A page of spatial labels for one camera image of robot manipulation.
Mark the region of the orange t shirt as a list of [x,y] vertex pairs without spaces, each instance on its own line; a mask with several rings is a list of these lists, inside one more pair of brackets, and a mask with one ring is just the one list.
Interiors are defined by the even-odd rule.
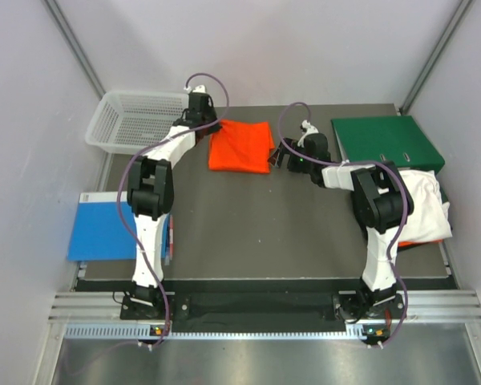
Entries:
[[269,122],[221,120],[208,146],[208,167],[218,172],[269,174],[269,157],[276,148]]

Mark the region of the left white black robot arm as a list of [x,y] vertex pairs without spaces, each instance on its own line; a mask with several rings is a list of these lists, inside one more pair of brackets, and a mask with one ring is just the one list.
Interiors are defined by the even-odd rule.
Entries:
[[204,86],[188,90],[188,106],[157,145],[133,161],[127,176],[127,203],[135,220],[136,262],[132,281],[157,288],[164,278],[164,225],[175,193],[173,167],[199,141],[221,129]]

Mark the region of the white t shirt pile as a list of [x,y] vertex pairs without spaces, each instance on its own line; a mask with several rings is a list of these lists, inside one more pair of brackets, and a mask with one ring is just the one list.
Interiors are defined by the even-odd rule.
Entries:
[[399,245],[439,242],[452,237],[448,220],[449,202],[443,202],[441,188],[433,171],[403,170],[400,175],[413,200]]

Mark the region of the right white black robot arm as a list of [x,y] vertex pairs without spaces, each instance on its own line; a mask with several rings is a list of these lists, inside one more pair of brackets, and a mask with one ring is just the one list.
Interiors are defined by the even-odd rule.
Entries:
[[358,308],[367,317],[379,316],[396,295],[398,236],[414,211],[413,200],[395,164],[333,163],[328,140],[320,133],[300,140],[282,139],[269,157],[269,164],[279,168],[286,156],[290,172],[307,174],[322,188],[351,192],[354,215],[367,235]]

